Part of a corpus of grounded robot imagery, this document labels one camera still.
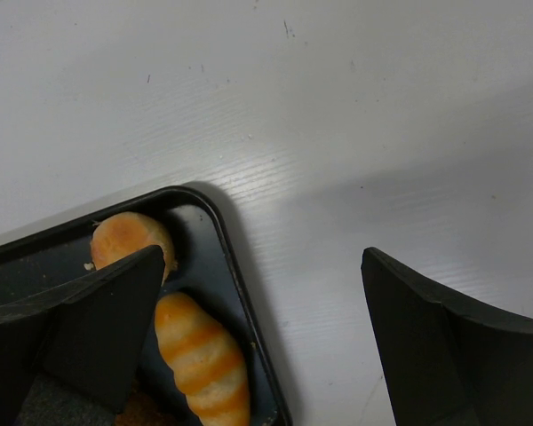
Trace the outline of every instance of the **tray rim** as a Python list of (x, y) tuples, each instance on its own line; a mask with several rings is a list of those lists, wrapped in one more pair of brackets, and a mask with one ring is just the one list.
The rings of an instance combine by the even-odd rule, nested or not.
[(267, 345), (259, 328), (259, 321), (252, 307), (251, 298), (244, 283), (241, 269), (235, 258), (235, 251), (233, 249), (231, 240), (229, 240), (227, 234), (227, 225), (215, 203), (211, 200), (210, 197), (208, 197), (201, 191), (185, 185), (165, 186), (160, 189), (156, 189), (154, 191), (130, 198), (125, 201), (119, 201), (116, 204), (106, 206), (102, 209), (93, 211), (80, 217), (76, 217), (62, 224), (46, 228), (37, 233), (32, 233), (26, 237), (7, 242), (3, 245), (0, 245), (0, 256), (12, 253), (16, 249), (24, 248), (27, 245), (36, 244), (39, 241), (46, 240), (54, 235), (65, 232), (68, 229), (77, 228), (80, 225), (88, 224), (90, 222), (110, 217), (116, 214), (116, 210), (123, 210), (125, 208), (132, 207), (131, 204), (139, 205), (144, 202), (152, 201), (154, 198), (165, 197), (171, 194), (182, 194), (187, 198), (191, 198), (191, 203), (193, 205), (202, 208), (210, 216), (215, 231), (219, 237), (219, 243), (221, 245), (221, 248), (223, 249), (223, 253), (227, 262), (227, 267), (229, 269), (229, 272), (231, 273), (231, 276), (233, 277), (233, 282), (237, 290), (239, 301), (241, 302), (241, 306), (243, 307), (245, 318), (247, 319), (247, 323), (249, 324), (249, 327), (251, 329), (252, 336), (254, 337), (254, 343), (257, 345), (260, 362), (262, 363), (263, 368), (265, 369), (266, 379), (268, 380), (271, 391), (273, 392), (274, 401), (276, 402), (276, 405), (278, 407), (277, 416), (271, 424), (273, 426), (291, 426), (292, 419), (290, 416), (290, 409), (288, 408), (286, 399), (282, 393), (282, 388), (280, 386), (278, 378), (276, 377), (272, 360), (268, 354)]

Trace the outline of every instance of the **golden brown crust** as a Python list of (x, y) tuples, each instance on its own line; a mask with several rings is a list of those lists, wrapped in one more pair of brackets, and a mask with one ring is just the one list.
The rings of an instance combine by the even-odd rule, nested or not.
[(203, 426), (248, 426), (247, 370), (233, 337), (182, 293), (160, 299), (155, 331), (176, 386)]
[(140, 213), (124, 212), (103, 220), (92, 235), (91, 257), (95, 268), (101, 269), (151, 245), (163, 251), (164, 282), (177, 269), (171, 236), (162, 224)]

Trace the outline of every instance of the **baked bread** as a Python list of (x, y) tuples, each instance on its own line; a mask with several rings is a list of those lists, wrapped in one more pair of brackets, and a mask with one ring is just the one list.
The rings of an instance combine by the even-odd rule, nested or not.
[(176, 420), (171, 414), (160, 412), (158, 405), (137, 382), (132, 385), (124, 412), (115, 419), (115, 426), (175, 426)]
[(160, 354), (203, 426), (249, 426), (247, 368), (235, 339), (191, 297), (175, 293), (155, 311)]
[(178, 264), (168, 230), (152, 217), (127, 211), (103, 220), (92, 235), (91, 257), (98, 270), (152, 245), (163, 251), (164, 282)]

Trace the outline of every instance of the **white surface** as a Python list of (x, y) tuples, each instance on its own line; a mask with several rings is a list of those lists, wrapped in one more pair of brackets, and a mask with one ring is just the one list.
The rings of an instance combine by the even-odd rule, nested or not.
[(191, 180), (296, 424), (393, 424), (363, 248), (533, 316), (533, 0), (0, 1), (0, 243)]

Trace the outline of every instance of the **baking tray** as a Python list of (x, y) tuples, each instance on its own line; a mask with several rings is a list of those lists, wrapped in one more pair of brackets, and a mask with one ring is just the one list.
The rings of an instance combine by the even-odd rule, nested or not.
[[(171, 233), (179, 269), (163, 284), (160, 297), (177, 290), (188, 293), (240, 344), (249, 372), (251, 426), (292, 425), (223, 219), (194, 189), (169, 186), (1, 246), (0, 305), (87, 274), (95, 225), (123, 211), (151, 216)], [(154, 325), (140, 358), (139, 379), (180, 426), (201, 424), (158, 353)]]

